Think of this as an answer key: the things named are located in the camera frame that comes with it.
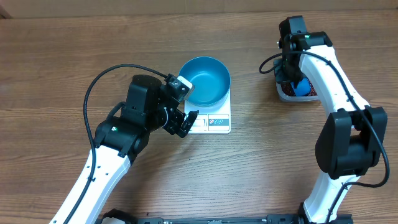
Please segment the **blue plastic scoop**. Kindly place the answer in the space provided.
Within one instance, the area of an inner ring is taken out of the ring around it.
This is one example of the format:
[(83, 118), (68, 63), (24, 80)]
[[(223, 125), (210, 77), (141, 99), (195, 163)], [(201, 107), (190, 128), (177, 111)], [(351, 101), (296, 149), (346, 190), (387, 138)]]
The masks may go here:
[(312, 89), (308, 78), (303, 78), (297, 85), (292, 82), (291, 85), (295, 96), (307, 96)]

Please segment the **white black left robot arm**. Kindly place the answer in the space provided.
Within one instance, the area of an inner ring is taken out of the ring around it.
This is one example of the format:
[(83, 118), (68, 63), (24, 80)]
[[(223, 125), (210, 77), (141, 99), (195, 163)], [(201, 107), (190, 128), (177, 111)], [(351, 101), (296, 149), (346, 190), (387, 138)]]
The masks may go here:
[(172, 74), (162, 82), (135, 75), (127, 98), (98, 125), (86, 164), (52, 223), (95, 223), (109, 195), (147, 146), (150, 133), (164, 128), (184, 138), (198, 116), (178, 105), (194, 90), (186, 78)]

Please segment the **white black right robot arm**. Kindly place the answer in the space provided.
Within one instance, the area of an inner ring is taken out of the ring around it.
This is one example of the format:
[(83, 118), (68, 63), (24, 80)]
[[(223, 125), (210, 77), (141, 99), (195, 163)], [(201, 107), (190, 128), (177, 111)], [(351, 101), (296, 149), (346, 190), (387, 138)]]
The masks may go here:
[(302, 205), (306, 223), (348, 223), (337, 216), (352, 185), (379, 162), (387, 114), (373, 108), (355, 90), (338, 63), (327, 34), (309, 32), (302, 16), (279, 24), (282, 58), (274, 61), (275, 80), (290, 86), (301, 100), (299, 86), (308, 80), (327, 116), (315, 145), (320, 174)]

